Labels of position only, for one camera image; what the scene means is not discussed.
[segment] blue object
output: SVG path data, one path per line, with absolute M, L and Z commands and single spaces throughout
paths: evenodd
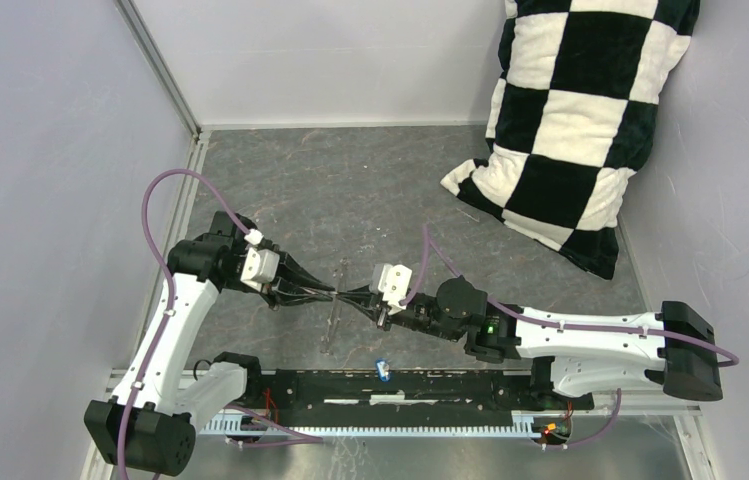
M 392 374 L 389 372 L 389 364 L 385 358 L 378 358 L 374 362 L 374 367 L 377 368 L 377 376 L 380 377 L 380 380 L 388 382 L 392 378 Z

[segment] white connector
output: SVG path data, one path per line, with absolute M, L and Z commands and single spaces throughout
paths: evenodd
M 245 241 L 254 247 L 258 246 L 263 238 L 265 238 L 265 236 L 262 235 L 262 232 L 255 228 L 251 229 L 250 232 L 244 236 Z
M 274 280 L 279 264 L 280 255 L 277 252 L 249 247 L 242 267 L 241 282 L 257 292 L 261 291 L 263 284 Z
M 370 290 L 373 293 L 383 294 L 383 301 L 391 307 L 389 315 L 406 310 L 406 307 L 401 305 L 400 302 L 409 293 L 409 279 L 411 277 L 412 270 L 403 265 L 381 263 L 374 267 Z

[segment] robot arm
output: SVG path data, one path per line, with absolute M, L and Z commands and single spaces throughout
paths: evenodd
M 514 318 L 465 278 L 447 280 L 435 296 L 419 293 L 405 305 L 412 271 L 402 265 L 375 267 L 370 285 L 336 291 L 303 269 L 279 246 L 254 230 L 245 237 L 226 213 L 218 212 L 208 233 L 179 242 L 168 255 L 177 297 L 166 312 L 168 291 L 151 320 L 124 379 L 107 402 L 92 401 L 85 424 L 104 459 L 116 463 L 120 419 L 130 390 L 139 389 L 127 427 L 125 463 L 134 468 L 178 475 L 185 468 L 201 429 L 228 403 L 258 391 L 258 360 L 222 354 L 209 372 L 182 393 L 179 378 L 197 331 L 223 289 L 260 295 L 273 309 L 309 302 L 351 305 L 377 328 L 398 325 L 445 340 L 466 337 L 465 352 L 478 360 L 533 359 L 528 395 L 570 399 L 617 388 L 659 388 L 679 398 L 722 398 L 715 353 L 656 335 L 582 331 L 566 325 L 644 327 L 693 336 L 714 344 L 712 327 L 680 302 L 665 302 L 661 312 L 628 316 L 561 315 L 516 305 L 505 306 L 559 328 Z M 156 346 L 144 382 L 136 382 L 145 353 L 162 321 L 171 315 Z

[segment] purple tube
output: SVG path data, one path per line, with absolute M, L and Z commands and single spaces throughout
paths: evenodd
M 254 412 L 253 410 L 250 410 L 249 408 L 245 408 L 245 407 L 242 407 L 240 405 L 235 405 L 235 404 L 227 405 L 227 408 L 232 408 L 233 410 L 238 410 L 238 411 L 244 413 L 245 415 L 248 415 L 250 417 L 256 418 L 263 425 L 268 425 L 269 427 L 275 428 L 275 429 L 277 429 L 277 430 L 279 430 L 279 431 L 281 431 L 283 433 L 286 433 L 288 435 L 292 435 L 294 437 L 298 437 L 299 440 L 290 440 L 291 442 L 296 442 L 296 443 L 323 443 L 324 442 L 324 439 L 321 438 L 321 437 L 314 437 L 312 435 L 307 435 L 305 433 L 295 432 L 291 428 L 284 427 L 284 426 L 280 425 L 279 423 L 274 423 L 273 421 L 269 420 L 266 417 L 263 417 L 262 415 Z M 264 444 L 261 444 L 261 445 L 262 445 L 262 447 L 267 447 L 267 446 L 272 446 L 272 445 L 273 446 L 279 446 L 281 443 L 283 443 L 283 442 L 264 443 Z M 258 444 L 252 443 L 252 444 L 244 444 L 242 446 L 245 447 L 245 448 L 261 448 L 261 447 L 254 447 L 254 446 L 248 446 L 248 445 L 258 445 Z
M 409 305 L 409 302 L 418 294 L 421 284 L 424 282 L 424 274 L 427 272 L 427 262 L 430 260 L 430 231 L 427 229 L 426 223 L 421 226 L 421 235 L 424 237 L 424 247 L 421 252 L 421 271 L 415 277 L 415 283 L 412 284 L 409 294 L 407 294 L 406 298 L 398 302 L 403 306 Z

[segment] metal frame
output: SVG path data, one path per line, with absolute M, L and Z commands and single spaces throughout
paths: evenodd
M 705 441 L 703 417 L 675 415 L 674 424 L 680 436 L 680 446 L 692 480 L 716 480 L 720 478 L 715 456 Z
M 147 24 L 141 18 L 141 14 L 138 8 L 136 8 L 135 3 L 133 3 L 133 0 L 115 0 L 115 5 L 118 6 L 118 10 L 124 16 L 124 21 L 130 27 L 130 31 L 133 33 L 138 46 L 147 59 L 147 63 L 150 64 L 150 68 L 153 69 L 153 73 L 156 74 L 156 78 L 159 79 L 159 83 L 162 84 L 165 93 L 168 94 L 168 98 L 174 103 L 174 108 L 177 110 L 177 114 L 180 120 L 182 120 L 183 125 L 191 132 L 192 136 L 197 138 L 202 130 L 200 123 L 198 123 L 197 118 L 192 113 L 188 102 L 186 102 L 183 96 L 183 92 L 177 86 L 177 82 L 174 81 L 174 77 L 171 75 L 165 59 L 162 58 L 159 47 L 156 46 L 156 42 L 150 35 Z

